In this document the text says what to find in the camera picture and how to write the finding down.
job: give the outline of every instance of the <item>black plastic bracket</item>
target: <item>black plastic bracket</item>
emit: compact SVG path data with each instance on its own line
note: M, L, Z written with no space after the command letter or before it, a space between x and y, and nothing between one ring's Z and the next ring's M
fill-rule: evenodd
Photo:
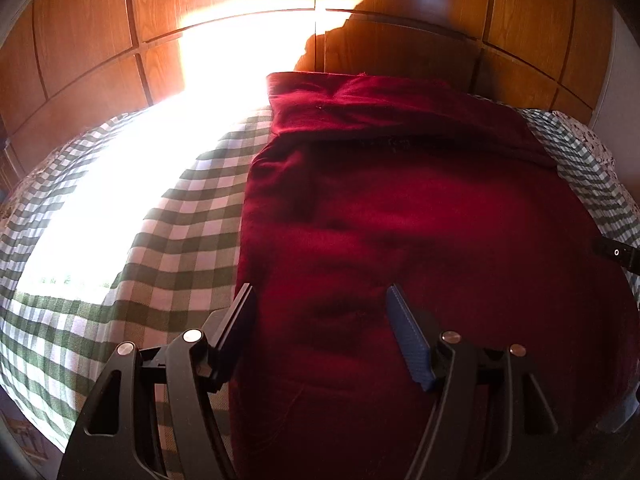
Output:
M596 254L620 264L629 272L640 274L640 254L637 248L601 236L596 240L595 251Z
M440 394L405 480L462 478L479 384L494 392L484 435L485 447L490 443L493 450L482 453L475 478L577 477L570 441L559 431L527 357L478 349L457 333L447 336L429 312L410 309L398 287L387 298L410 310L405 320L428 352L408 351L405 357L427 356L430 362L421 369L430 370ZM58 480L166 479L155 411L158 383L167 384L184 478L236 480L208 393L231 378L256 311L255 293L245 283L233 305L213 312L200 330L187 330L162 347L119 345L82 408Z

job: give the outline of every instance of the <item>red velvet fabric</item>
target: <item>red velvet fabric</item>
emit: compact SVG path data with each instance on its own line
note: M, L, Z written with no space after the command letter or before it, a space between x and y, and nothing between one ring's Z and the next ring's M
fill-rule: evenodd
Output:
M598 229L515 111L424 81L273 74L238 283L258 294L230 385L243 479L401 479L433 402L385 315L399 283L477 346L527 347L560 423L628 388L638 312Z

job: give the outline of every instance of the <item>bed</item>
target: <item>bed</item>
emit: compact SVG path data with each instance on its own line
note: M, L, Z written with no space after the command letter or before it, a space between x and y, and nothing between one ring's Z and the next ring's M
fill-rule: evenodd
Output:
M636 246L640 211L595 134L560 112L518 111L600 231ZM60 451L118 343L166 344L230 303L244 184L270 122L268 106L229 125L178 96L60 147L2 206L0 386ZM640 278L626 276L638 302ZM226 392L211 400L228 444ZM176 471L163 402L158 422Z

